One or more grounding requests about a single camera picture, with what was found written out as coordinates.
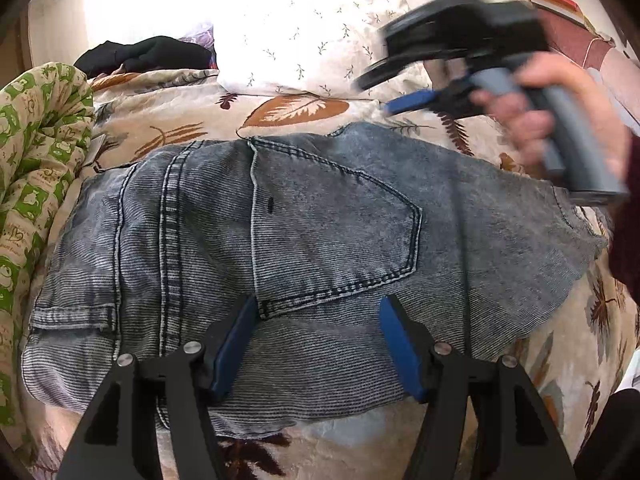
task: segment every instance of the bedsheet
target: bedsheet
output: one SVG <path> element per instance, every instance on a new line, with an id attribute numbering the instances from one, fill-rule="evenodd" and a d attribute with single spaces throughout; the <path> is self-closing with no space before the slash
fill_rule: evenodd
<path id="1" fill-rule="evenodd" d="M 294 132 L 328 134 L 353 121 L 393 128 L 399 135 L 434 142 L 477 156 L 528 178 L 489 117 L 454 121 L 430 112 L 385 118 L 380 103 L 339 100 L 314 94 L 251 96 L 228 92 L 218 72 L 160 71 L 108 76 L 94 83 L 97 105 L 94 137 L 106 140 L 95 162 L 82 169 L 56 214 L 47 246 L 31 285 L 37 295 L 47 258 L 78 196 L 81 180 L 103 168 L 139 160 L 167 144 L 193 139 Z M 593 231 L 610 238 L 607 219 L 579 208 Z M 638 308 L 607 268 L 607 250 L 594 254 L 588 272 L 552 319 L 509 349 L 519 357 L 542 394 L 572 458 L 591 433 L 604 403 L 622 379 L 636 346 Z M 31 468 L 47 478 L 60 463 L 79 415 L 23 397 L 37 446 Z M 412 452 L 424 406 L 405 399 L 363 415 L 299 424 L 262 440 L 222 441 L 232 479 L 383 478 L 399 479 Z M 460 474 L 470 463 L 473 419 L 465 428 Z M 167 433 L 159 435 L 166 478 L 177 479 Z"/>

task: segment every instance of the white pillow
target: white pillow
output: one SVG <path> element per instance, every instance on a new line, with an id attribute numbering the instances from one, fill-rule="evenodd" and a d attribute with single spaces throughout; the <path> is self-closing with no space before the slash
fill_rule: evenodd
<path id="1" fill-rule="evenodd" d="M 385 56 L 378 28 L 406 0 L 235 0 L 214 24 L 218 82 L 229 92 L 300 92 L 386 102 L 430 85 L 421 63 L 369 91 L 354 79 Z"/>

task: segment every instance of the dark red sleeve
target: dark red sleeve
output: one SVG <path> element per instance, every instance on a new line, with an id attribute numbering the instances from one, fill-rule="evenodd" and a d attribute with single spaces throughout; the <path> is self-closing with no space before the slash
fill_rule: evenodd
<path id="1" fill-rule="evenodd" d="M 629 201 L 616 214 L 609 268 L 640 304 L 640 137 L 632 136 L 626 184 Z"/>

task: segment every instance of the jeans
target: jeans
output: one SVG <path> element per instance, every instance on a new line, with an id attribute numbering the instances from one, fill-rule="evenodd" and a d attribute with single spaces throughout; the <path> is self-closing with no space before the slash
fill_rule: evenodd
<path id="1" fill-rule="evenodd" d="M 217 433 L 261 436 L 401 399 L 382 296 L 462 348 L 452 178 L 474 356 L 495 358 L 551 316 L 606 241 L 548 182 L 353 123 L 166 146 L 86 181 L 34 305 L 25 384 L 81 411 L 119 354 L 168 354 L 255 294 L 260 322 L 229 398 L 210 409 Z"/>

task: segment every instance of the back pocket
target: back pocket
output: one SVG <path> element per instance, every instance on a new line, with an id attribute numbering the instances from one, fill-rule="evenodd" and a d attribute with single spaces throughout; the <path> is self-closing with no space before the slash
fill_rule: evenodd
<path id="1" fill-rule="evenodd" d="M 109 170 L 82 183 L 34 303 L 34 328 L 116 330 L 122 196 L 137 167 Z"/>
<path id="2" fill-rule="evenodd" d="M 252 259 L 263 319 L 414 272 L 422 212 L 360 170 L 253 138 Z"/>

